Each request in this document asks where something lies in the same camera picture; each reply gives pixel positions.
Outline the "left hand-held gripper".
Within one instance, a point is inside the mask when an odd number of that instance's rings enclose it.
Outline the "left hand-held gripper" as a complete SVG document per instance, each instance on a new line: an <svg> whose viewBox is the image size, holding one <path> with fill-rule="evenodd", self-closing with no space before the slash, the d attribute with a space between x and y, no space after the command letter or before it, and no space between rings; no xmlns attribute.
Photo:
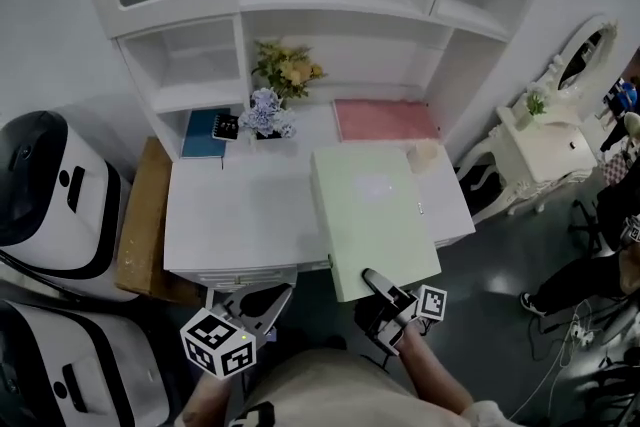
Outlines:
<svg viewBox="0 0 640 427"><path fill-rule="evenodd" d="M180 329L187 359L218 380L254 366L292 292L288 283L258 283L236 291L224 307L240 319L201 308Z"/></svg>

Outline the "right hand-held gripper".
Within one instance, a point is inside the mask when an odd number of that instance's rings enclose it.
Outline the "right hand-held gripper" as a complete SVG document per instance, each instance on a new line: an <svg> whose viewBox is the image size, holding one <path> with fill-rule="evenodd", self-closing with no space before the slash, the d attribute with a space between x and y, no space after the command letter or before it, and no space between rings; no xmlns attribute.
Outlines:
<svg viewBox="0 0 640 427"><path fill-rule="evenodd" d="M407 292L371 268L362 271L362 278L382 300L369 328L369 338L388 355L399 355L397 345L410 324L419 322L428 330L444 319L446 291L421 285L417 294Z"/></svg>

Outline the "light green folder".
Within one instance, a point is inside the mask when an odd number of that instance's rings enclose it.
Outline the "light green folder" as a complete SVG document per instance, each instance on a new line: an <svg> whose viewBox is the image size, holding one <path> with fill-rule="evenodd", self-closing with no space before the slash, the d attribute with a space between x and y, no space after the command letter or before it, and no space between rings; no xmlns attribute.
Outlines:
<svg viewBox="0 0 640 427"><path fill-rule="evenodd" d="M338 301L372 294L362 278L366 269L396 286L441 272L417 181L401 149L340 144L313 151L310 165Z"/></svg>

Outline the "person's left forearm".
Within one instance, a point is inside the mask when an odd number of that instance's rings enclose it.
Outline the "person's left forearm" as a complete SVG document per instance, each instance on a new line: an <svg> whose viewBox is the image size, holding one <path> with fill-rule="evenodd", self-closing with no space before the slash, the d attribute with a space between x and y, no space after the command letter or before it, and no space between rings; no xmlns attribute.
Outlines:
<svg viewBox="0 0 640 427"><path fill-rule="evenodd" d="M230 380L219 380L204 373L180 415L182 425L184 427L225 427L231 391Z"/></svg>

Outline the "person's right forearm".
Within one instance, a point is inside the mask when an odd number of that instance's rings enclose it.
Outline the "person's right forearm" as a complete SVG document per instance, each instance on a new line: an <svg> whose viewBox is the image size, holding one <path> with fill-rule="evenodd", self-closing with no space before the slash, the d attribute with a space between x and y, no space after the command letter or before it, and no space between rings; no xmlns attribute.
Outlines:
<svg viewBox="0 0 640 427"><path fill-rule="evenodd" d="M438 360L414 324L405 327L396 350L421 400L457 415L474 403L471 394Z"/></svg>

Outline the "white desk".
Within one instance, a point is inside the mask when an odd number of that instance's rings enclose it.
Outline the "white desk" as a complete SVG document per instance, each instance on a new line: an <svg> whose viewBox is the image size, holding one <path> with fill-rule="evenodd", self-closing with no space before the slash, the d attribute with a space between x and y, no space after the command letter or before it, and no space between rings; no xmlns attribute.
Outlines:
<svg viewBox="0 0 640 427"><path fill-rule="evenodd" d="M291 139L228 145L221 159L174 162L168 192L164 266L188 280L228 290L255 278L293 278L327 268L326 244L312 196L312 152L340 144L393 146L417 140L342 141L334 108L303 108ZM436 250L474 232L446 149L413 174Z"/></svg>

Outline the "cream cylindrical cup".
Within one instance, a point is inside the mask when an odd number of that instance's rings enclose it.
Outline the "cream cylindrical cup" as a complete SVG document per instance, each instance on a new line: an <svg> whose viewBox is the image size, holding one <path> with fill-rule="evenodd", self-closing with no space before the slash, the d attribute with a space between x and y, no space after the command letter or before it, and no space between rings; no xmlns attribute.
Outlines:
<svg viewBox="0 0 640 427"><path fill-rule="evenodd" d="M407 161L413 174L424 173L434 159L437 158L439 144L431 139L415 142L406 152Z"/></svg>

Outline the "brown cardboard box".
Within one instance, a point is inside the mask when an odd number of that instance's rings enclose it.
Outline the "brown cardboard box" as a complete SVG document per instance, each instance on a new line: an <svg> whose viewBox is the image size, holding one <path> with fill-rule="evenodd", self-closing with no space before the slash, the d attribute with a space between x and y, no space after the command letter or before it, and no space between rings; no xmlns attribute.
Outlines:
<svg viewBox="0 0 640 427"><path fill-rule="evenodd" d="M131 188L116 258L115 285L183 306L205 304L206 290L164 269L164 238L172 160L147 139Z"/></svg>

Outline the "pink notebook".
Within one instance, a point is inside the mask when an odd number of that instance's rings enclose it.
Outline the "pink notebook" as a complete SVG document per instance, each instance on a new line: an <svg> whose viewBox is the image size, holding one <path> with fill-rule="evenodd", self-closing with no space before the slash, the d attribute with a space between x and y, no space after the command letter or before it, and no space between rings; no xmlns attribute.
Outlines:
<svg viewBox="0 0 640 427"><path fill-rule="evenodd" d="M342 141L439 139L428 107L420 102L340 99L334 111Z"/></svg>

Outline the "blue notebook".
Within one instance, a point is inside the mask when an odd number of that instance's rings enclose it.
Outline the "blue notebook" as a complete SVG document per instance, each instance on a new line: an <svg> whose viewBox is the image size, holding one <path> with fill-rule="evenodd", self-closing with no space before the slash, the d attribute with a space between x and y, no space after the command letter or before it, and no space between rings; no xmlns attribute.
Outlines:
<svg viewBox="0 0 640 427"><path fill-rule="evenodd" d="M216 116L230 113L229 108L193 110L182 144L181 157L183 159L223 158L226 141L214 138L212 132Z"/></svg>

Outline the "black spiral notepad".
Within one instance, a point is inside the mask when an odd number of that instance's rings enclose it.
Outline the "black spiral notepad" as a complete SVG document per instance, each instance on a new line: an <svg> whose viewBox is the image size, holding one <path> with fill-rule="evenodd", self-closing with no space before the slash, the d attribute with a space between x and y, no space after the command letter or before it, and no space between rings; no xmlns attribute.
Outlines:
<svg viewBox="0 0 640 427"><path fill-rule="evenodd" d="M236 141L239 135L239 118L231 114L218 113L215 116L211 137L216 140Z"/></svg>

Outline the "blue flower bouquet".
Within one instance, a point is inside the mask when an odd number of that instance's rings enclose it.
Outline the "blue flower bouquet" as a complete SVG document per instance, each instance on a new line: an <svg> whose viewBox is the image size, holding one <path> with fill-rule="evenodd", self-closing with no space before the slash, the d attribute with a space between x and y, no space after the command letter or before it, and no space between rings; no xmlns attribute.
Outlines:
<svg viewBox="0 0 640 427"><path fill-rule="evenodd" d="M284 139L296 135L294 114L282 106L282 99L271 88L255 90L250 97L250 108L239 116L239 128L253 134L268 135L277 131Z"/></svg>

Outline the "white power strip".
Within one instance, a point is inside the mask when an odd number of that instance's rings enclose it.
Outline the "white power strip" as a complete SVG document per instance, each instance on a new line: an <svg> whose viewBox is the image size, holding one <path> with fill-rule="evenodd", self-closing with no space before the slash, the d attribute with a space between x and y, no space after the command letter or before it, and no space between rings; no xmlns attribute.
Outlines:
<svg viewBox="0 0 640 427"><path fill-rule="evenodd" d="M579 343L581 347L587 347L593 343L595 332L583 328L577 322L573 322L570 326L570 336L574 343Z"/></svg>

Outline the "white black robot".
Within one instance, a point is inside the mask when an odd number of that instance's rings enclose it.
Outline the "white black robot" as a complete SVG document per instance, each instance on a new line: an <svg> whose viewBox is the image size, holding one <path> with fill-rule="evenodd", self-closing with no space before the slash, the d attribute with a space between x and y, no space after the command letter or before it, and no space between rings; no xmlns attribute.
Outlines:
<svg viewBox="0 0 640 427"><path fill-rule="evenodd" d="M0 300L0 427L160 427L169 416L133 321Z"/></svg>
<svg viewBox="0 0 640 427"><path fill-rule="evenodd" d="M130 182L53 111L0 128L0 257L61 291L127 302L115 284Z"/></svg>

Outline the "black office chair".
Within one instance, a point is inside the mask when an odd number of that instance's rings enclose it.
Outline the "black office chair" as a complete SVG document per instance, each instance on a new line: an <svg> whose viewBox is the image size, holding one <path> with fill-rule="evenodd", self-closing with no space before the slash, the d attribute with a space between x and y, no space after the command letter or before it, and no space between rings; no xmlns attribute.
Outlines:
<svg viewBox="0 0 640 427"><path fill-rule="evenodd" d="M570 224L567 228L569 233L584 232L588 235L586 245L585 258L594 258L601 255L604 249L613 249L612 243L609 241L609 229L600 220L603 214L603 208L599 202L593 202L593 212L590 213L585 204L576 199L572 202L573 208L578 208L584 218L582 225Z"/></svg>

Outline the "white vanity table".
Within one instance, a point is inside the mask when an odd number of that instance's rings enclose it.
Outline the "white vanity table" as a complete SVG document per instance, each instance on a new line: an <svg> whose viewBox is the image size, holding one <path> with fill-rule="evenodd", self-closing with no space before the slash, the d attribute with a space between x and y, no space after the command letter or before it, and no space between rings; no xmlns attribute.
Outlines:
<svg viewBox="0 0 640 427"><path fill-rule="evenodd" d="M484 157L493 158L471 188L480 189L496 174L502 190L472 215L476 225L499 214L512 216L525 207L541 213L552 193L585 181L597 166L575 113L564 109L559 115L533 116L517 107L499 107L496 113L499 123L462 157L456 172L461 180Z"/></svg>

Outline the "yellow flower bouquet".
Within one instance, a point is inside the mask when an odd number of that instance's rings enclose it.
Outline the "yellow flower bouquet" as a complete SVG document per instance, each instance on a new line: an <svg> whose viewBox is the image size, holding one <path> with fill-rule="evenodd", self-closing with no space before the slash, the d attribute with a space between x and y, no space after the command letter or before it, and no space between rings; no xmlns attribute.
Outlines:
<svg viewBox="0 0 640 427"><path fill-rule="evenodd" d="M257 60L251 74L267 83L282 101L306 98L309 83L327 76L310 58L310 47L289 47L280 40L257 40L255 46Z"/></svg>

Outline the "small potted plant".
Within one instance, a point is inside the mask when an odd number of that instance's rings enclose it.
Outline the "small potted plant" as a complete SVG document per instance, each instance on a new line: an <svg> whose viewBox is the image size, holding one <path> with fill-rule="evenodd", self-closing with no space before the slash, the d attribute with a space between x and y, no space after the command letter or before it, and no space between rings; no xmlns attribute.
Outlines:
<svg viewBox="0 0 640 427"><path fill-rule="evenodd" d="M525 107L527 112L525 127L529 126L536 117L545 114L548 104L548 89L544 86L531 83L527 87L525 97Z"/></svg>

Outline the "oval vanity mirror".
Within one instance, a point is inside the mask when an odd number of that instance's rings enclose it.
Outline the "oval vanity mirror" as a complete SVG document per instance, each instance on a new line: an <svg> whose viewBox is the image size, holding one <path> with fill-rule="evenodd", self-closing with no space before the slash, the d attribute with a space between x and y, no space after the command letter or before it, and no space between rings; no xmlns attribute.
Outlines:
<svg viewBox="0 0 640 427"><path fill-rule="evenodd" d="M575 105L596 82L618 36L615 18L599 14L584 22L549 63L546 81L554 103Z"/></svg>

